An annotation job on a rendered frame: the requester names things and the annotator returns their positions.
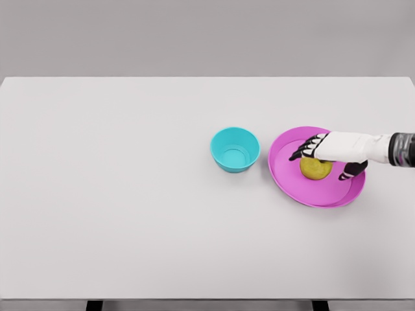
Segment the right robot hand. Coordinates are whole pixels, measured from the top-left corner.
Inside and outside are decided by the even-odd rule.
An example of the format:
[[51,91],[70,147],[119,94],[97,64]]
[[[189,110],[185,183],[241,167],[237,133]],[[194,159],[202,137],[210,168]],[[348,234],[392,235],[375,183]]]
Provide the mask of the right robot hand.
[[369,134],[329,132],[308,138],[289,157],[289,161],[308,157],[319,161],[343,162],[338,179],[345,181],[364,172],[368,166],[368,148],[374,137]]

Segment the pink plate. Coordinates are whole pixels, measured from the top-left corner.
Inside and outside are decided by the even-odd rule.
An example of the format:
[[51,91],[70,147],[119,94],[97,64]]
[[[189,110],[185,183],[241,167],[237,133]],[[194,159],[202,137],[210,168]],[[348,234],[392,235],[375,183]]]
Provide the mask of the pink plate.
[[291,128],[272,142],[268,151],[268,167],[278,187],[293,200],[317,208],[335,208],[345,206],[361,194],[366,173],[340,181],[345,163],[335,162],[328,177],[313,181],[300,171],[300,161],[289,161],[292,153],[311,136],[328,133],[329,130],[314,126]]

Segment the yellow-green apple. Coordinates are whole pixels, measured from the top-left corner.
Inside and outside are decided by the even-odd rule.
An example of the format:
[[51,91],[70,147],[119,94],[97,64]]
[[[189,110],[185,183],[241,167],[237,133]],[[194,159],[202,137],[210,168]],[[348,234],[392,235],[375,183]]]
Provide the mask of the yellow-green apple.
[[322,180],[330,175],[333,163],[319,159],[303,157],[300,159],[300,171],[308,179]]

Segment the blue bowl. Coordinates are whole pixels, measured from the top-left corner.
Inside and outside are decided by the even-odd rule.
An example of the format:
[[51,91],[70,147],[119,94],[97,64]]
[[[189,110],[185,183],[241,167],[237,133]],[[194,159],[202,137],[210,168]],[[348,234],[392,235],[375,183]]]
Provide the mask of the blue bowl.
[[210,152],[221,169],[229,173],[240,173],[257,161],[261,146],[252,132],[240,127],[228,127],[212,137]]

